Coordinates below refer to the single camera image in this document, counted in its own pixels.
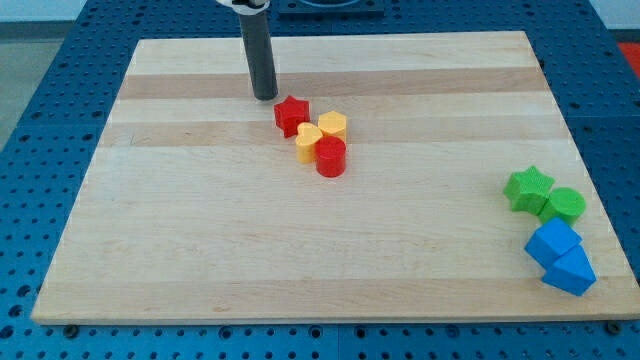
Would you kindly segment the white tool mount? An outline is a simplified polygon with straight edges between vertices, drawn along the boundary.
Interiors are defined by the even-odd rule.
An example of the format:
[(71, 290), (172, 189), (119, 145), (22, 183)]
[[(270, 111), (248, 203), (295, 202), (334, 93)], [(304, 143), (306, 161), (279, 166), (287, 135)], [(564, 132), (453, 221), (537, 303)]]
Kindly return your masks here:
[(270, 6), (270, 0), (216, 0), (239, 15), (257, 15)]

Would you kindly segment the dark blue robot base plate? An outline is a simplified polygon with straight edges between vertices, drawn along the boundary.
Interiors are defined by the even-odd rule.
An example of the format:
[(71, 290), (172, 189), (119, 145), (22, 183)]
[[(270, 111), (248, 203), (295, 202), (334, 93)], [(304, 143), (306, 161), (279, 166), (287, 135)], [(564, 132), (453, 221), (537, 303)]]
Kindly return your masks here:
[(383, 16), (387, 0), (274, 0), (280, 16)]

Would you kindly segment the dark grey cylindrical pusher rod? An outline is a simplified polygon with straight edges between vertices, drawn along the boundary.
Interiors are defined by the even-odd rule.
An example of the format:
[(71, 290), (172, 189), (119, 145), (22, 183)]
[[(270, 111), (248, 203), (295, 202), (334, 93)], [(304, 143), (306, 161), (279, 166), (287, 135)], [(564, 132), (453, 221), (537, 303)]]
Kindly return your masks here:
[(278, 85), (267, 14), (240, 15), (239, 22), (254, 97), (272, 100)]

